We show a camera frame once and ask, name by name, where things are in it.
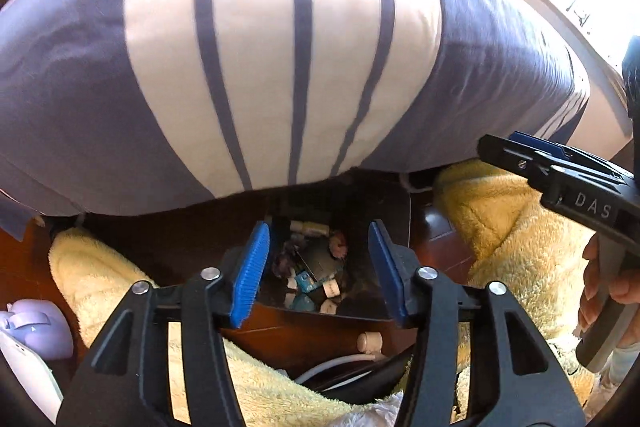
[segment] triangular cutout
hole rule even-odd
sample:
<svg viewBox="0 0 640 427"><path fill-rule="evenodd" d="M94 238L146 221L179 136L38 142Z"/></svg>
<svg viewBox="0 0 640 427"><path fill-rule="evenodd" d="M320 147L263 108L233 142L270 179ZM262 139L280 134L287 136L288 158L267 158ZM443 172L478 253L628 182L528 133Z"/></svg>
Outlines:
<svg viewBox="0 0 640 427"><path fill-rule="evenodd" d="M127 374L133 317L131 310L126 310L118 317L91 364L96 373L117 376Z"/></svg>
<svg viewBox="0 0 640 427"><path fill-rule="evenodd" d="M507 313L505 318L513 372L519 376L544 373L548 369L546 358L536 346L520 318L515 313Z"/></svg>

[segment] gray handle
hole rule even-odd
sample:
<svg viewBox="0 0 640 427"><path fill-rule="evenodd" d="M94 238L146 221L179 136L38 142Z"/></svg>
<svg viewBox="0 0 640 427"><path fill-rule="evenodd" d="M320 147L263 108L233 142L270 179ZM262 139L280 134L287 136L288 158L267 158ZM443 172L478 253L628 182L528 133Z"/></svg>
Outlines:
<svg viewBox="0 0 640 427"><path fill-rule="evenodd" d="M620 343L640 305L620 304L609 297L609 282L621 269L640 267L640 258L626 253L625 248L607 237L600 236L598 259L600 288L598 298L604 301L602 312L587 331L575 350L578 362L592 373L599 373Z"/></svg>

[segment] silver screw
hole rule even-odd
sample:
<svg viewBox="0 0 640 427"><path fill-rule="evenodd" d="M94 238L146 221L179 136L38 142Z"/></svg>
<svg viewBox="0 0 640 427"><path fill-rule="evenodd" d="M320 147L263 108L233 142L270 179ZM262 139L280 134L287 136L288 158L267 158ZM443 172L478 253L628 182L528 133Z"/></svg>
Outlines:
<svg viewBox="0 0 640 427"><path fill-rule="evenodd" d="M200 277L206 281L212 281L220 277L220 270L218 268L209 267L200 272Z"/></svg>
<svg viewBox="0 0 640 427"><path fill-rule="evenodd" d="M423 279L427 279L428 281L436 279L438 276L438 271L431 266L423 266L422 268L418 268L418 275Z"/></svg>
<svg viewBox="0 0 640 427"><path fill-rule="evenodd" d="M149 283L147 281L138 281L131 287L131 291L136 295L143 295L149 291Z"/></svg>
<svg viewBox="0 0 640 427"><path fill-rule="evenodd" d="M489 291L494 295L504 295L507 293L507 286L502 284L500 281L493 281L489 283Z"/></svg>

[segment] hand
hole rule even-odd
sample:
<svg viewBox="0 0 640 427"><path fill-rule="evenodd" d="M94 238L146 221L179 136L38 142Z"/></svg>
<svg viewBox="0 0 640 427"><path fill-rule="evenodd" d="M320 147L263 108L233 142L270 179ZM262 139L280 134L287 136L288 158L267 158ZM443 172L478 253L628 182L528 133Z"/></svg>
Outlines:
<svg viewBox="0 0 640 427"><path fill-rule="evenodd" d="M594 235L582 256L589 264L584 270L584 291L580 298L578 323L585 331L591 326L602 311L603 303L596 297L600 285L600 268L598 265L598 240ZM609 283L609 295L621 304L640 303L640 270L628 270L620 273ZM640 312L631 321L618 347L628 347L640 342Z"/></svg>

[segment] bed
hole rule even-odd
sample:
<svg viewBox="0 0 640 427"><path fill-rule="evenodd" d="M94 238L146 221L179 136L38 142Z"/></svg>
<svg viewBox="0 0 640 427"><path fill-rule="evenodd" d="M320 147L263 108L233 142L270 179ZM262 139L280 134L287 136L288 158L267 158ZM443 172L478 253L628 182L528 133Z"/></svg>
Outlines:
<svg viewBox="0 0 640 427"><path fill-rule="evenodd" d="M567 142L590 93L521 0L11 0L0 28L15 237L36 214L446 165L487 133Z"/></svg>

